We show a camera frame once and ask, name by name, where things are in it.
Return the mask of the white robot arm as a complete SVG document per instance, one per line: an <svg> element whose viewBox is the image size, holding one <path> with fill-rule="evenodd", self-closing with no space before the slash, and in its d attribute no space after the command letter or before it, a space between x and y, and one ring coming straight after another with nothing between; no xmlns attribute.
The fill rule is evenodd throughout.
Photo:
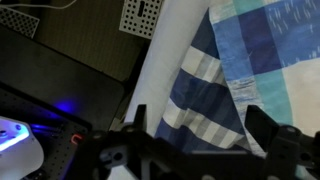
<svg viewBox="0 0 320 180"><path fill-rule="evenodd" d="M134 122L114 132L93 131L79 141L63 180L101 180L111 169L125 165L140 180L263 179L277 159L241 151L185 154L161 138L143 131L146 107L140 105ZM1 180L20 180L38 170L44 152L30 127L1 119Z"/></svg>

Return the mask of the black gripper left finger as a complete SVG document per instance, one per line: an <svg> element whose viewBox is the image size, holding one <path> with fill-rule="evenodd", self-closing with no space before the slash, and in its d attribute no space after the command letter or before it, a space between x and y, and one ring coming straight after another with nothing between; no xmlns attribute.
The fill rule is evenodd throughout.
<svg viewBox="0 0 320 180"><path fill-rule="evenodd" d="M146 104L138 105L133 126L137 130L145 131L147 128L146 118L147 118L147 105Z"/></svg>

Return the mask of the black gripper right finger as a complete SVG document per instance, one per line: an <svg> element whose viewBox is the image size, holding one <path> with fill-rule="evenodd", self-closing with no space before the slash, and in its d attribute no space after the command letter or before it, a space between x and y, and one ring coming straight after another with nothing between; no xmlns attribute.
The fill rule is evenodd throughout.
<svg viewBox="0 0 320 180"><path fill-rule="evenodd" d="M258 106L247 107L245 127L264 151L275 153L278 150L273 140L279 125Z"/></svg>

